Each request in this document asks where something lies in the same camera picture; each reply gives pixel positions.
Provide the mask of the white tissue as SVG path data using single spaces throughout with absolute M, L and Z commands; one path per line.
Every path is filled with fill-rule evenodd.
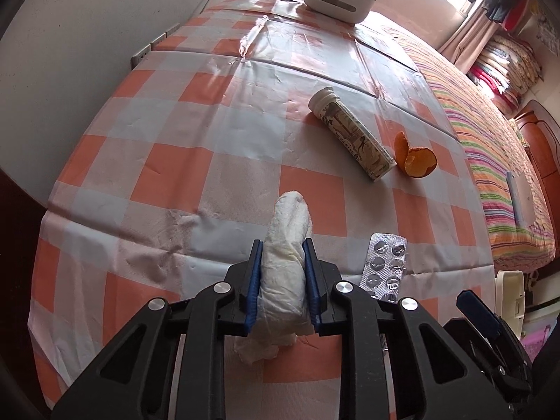
M 257 317 L 248 337 L 238 337 L 233 350 L 248 365 L 277 357 L 282 346 L 313 333 L 306 300 L 303 243 L 312 236 L 308 204 L 298 191 L 275 203 L 264 240 Z

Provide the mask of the silver pill blister pack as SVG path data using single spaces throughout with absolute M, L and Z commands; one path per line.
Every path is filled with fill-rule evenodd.
M 396 234 L 370 237 L 360 281 L 361 289 L 380 301 L 395 303 L 406 271 L 407 240 Z

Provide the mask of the white tube patterned label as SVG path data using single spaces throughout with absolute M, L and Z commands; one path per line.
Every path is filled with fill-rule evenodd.
M 308 108 L 328 127 L 373 181 L 379 180 L 397 165 L 393 156 L 344 105 L 332 87 L 322 88 L 313 94 L 308 101 Z

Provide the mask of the orange peel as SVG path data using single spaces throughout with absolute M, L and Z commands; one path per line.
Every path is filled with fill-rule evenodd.
M 412 147 L 404 132 L 394 139 L 395 160 L 399 169 L 412 178 L 423 178 L 438 166 L 436 154 L 428 147 Z

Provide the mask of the cream plastic trash bin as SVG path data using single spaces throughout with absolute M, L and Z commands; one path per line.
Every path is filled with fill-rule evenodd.
M 524 274 L 518 270 L 499 270 L 495 279 L 495 309 L 520 340 L 525 317 Z

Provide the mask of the pink plastic basket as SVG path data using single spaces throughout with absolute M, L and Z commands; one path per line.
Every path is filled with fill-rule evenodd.
M 521 332 L 521 343 L 530 360 L 534 360 L 544 347 L 548 336 L 552 333 L 555 321 L 539 320 L 524 321 Z

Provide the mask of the striped colourful bedspread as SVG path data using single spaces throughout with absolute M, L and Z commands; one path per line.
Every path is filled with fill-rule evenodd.
M 389 34 L 415 63 L 461 143 L 478 188 L 497 270 L 531 273 L 556 258 L 554 221 L 545 189 L 518 131 L 453 64 L 406 28 L 371 12 L 368 24 Z M 523 174 L 535 213 L 516 225 L 506 173 Z

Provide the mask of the white blue box on bed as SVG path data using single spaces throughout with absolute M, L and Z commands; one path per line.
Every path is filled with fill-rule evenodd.
M 506 179 L 512 198 L 512 209 L 516 225 L 527 228 L 536 219 L 531 185 L 523 173 L 507 171 Z

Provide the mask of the checkered orange white tablecloth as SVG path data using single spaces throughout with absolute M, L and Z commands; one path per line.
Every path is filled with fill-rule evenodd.
M 377 181 L 308 108 L 332 87 L 395 159 L 394 139 L 437 167 Z M 147 301 L 177 301 L 245 260 L 286 191 L 308 203 L 320 258 L 361 278 L 377 232 L 408 241 L 400 290 L 438 321 L 495 268 L 464 149 L 424 75 L 381 28 L 302 0 L 228 0 L 159 44 L 85 130 L 48 198 L 28 327 L 55 403 Z

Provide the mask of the red wooden headboard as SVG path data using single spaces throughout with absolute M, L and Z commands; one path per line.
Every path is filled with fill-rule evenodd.
M 530 100 L 517 114 L 516 125 L 529 144 L 549 212 L 559 219 L 559 124 L 537 100 Z

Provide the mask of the pink curtain right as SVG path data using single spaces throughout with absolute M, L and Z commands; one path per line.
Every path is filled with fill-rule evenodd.
M 491 21 L 483 6 L 480 6 L 440 47 L 439 52 L 466 74 L 499 28 L 500 25 Z

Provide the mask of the stack of folded quilts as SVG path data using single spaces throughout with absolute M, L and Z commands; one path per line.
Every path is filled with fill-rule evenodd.
M 506 33 L 492 36 L 466 75 L 506 118 L 518 111 L 523 96 L 543 79 L 531 45 Z

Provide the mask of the wall power sockets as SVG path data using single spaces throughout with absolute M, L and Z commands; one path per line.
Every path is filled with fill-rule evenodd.
M 152 50 L 155 49 L 159 44 L 161 44 L 165 39 L 171 36 L 174 32 L 176 32 L 180 27 L 180 24 L 175 24 L 172 27 L 168 28 L 158 37 L 150 41 L 147 45 L 137 51 L 130 59 L 130 66 L 134 69 L 144 58 L 145 56 Z

